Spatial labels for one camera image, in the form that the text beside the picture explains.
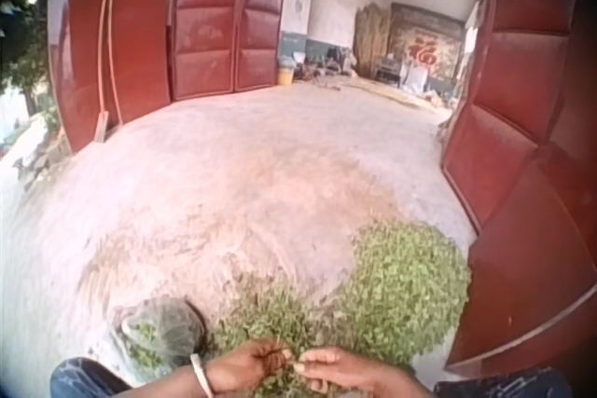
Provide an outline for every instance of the concrete floor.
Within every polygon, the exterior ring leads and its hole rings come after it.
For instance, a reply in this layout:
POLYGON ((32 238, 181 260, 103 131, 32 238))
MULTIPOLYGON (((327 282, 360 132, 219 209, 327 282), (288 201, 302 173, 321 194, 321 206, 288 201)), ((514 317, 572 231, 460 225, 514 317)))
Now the concrete floor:
MULTIPOLYGON (((372 216, 423 220, 466 256, 474 232, 438 167, 444 118, 297 84, 173 104, 27 194, 0 164, 3 387, 47 396, 53 367, 95 346, 114 307, 150 296, 186 295, 213 318, 238 272, 279 268, 323 295, 372 216)), ((424 383, 443 377, 450 343, 415 360, 424 383)))

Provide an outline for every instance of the white bracelet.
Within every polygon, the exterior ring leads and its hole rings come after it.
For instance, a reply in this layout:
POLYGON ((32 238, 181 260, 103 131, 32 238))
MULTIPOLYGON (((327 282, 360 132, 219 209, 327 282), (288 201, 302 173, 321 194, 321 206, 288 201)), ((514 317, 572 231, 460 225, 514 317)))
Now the white bracelet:
POLYGON ((190 363, 193 364, 193 370, 195 370, 195 376, 199 380, 203 391, 207 395, 207 398, 214 398, 214 393, 212 392, 211 387, 209 387, 209 382, 207 382, 207 376, 203 371, 203 367, 201 367, 201 359, 199 359, 199 355, 197 353, 193 353, 190 355, 190 363))

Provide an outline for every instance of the green leaves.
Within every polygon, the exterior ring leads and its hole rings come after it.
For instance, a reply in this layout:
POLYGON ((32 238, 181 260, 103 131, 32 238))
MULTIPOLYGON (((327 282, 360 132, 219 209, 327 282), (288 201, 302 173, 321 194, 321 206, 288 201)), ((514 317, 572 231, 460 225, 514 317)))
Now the green leaves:
MULTIPOLYGON (((279 337, 296 355, 338 345, 389 364, 408 364, 442 342, 465 305, 470 274, 454 245, 430 226, 376 223, 354 239, 356 268, 323 307, 287 281, 249 277, 211 334, 217 355, 253 337, 279 337)), ((256 396, 305 396, 289 370, 256 396)))

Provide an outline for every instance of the jeans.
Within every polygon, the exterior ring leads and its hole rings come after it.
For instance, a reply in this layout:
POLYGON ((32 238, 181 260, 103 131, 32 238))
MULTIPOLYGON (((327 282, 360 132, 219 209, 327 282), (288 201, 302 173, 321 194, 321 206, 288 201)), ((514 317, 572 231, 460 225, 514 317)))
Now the jeans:
MULTIPOLYGON (((49 381, 51 398, 105 398, 131 387, 100 364, 84 358, 63 362, 49 381)), ((568 384, 556 370, 535 368, 512 375, 442 382, 437 398, 572 398, 568 384)))

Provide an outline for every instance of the yellow bucket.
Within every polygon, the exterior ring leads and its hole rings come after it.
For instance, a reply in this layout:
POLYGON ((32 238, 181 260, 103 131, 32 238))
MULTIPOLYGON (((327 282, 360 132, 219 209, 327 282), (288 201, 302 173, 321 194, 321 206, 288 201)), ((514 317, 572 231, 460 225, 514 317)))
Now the yellow bucket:
POLYGON ((294 69, 288 69, 285 67, 278 68, 278 86, 290 86, 294 76, 294 69))

